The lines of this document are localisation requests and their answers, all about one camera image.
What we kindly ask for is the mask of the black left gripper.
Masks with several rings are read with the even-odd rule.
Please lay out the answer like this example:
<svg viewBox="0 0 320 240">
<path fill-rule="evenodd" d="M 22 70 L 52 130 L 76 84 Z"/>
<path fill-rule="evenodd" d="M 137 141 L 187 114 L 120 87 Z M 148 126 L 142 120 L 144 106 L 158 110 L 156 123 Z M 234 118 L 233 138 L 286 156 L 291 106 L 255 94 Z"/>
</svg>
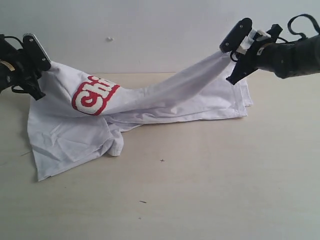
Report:
<svg viewBox="0 0 320 240">
<path fill-rule="evenodd" d="M 13 37 L 21 48 L 16 49 L 7 40 L 8 37 L 0 38 L 0 90 L 8 88 L 14 93 L 28 93 L 36 101 L 46 94 L 42 92 L 38 80 L 42 76 L 31 58 L 24 50 L 23 40 Z"/>
</svg>

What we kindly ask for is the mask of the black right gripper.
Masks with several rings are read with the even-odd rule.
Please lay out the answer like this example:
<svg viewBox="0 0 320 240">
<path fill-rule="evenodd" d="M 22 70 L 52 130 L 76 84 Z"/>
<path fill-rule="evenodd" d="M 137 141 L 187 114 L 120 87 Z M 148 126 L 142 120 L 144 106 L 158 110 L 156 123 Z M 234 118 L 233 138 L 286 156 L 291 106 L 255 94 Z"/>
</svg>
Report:
<svg viewBox="0 0 320 240">
<path fill-rule="evenodd" d="M 236 85 L 239 81 L 254 73 L 257 70 L 276 73 L 277 65 L 277 48 L 274 42 L 260 43 L 254 42 L 245 53 L 231 51 L 231 60 L 235 62 L 232 73 L 226 80 Z"/>
</svg>

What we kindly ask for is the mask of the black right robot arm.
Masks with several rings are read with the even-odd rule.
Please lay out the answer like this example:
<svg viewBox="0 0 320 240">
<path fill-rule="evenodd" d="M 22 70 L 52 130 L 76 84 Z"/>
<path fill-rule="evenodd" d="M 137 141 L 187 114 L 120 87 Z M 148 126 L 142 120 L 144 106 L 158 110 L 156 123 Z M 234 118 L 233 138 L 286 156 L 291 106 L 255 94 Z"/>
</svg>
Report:
<svg viewBox="0 0 320 240">
<path fill-rule="evenodd" d="M 226 80 L 232 85 L 257 70 L 274 73 L 280 79 L 320 72 L 320 36 L 289 43 L 255 43 L 236 62 Z"/>
</svg>

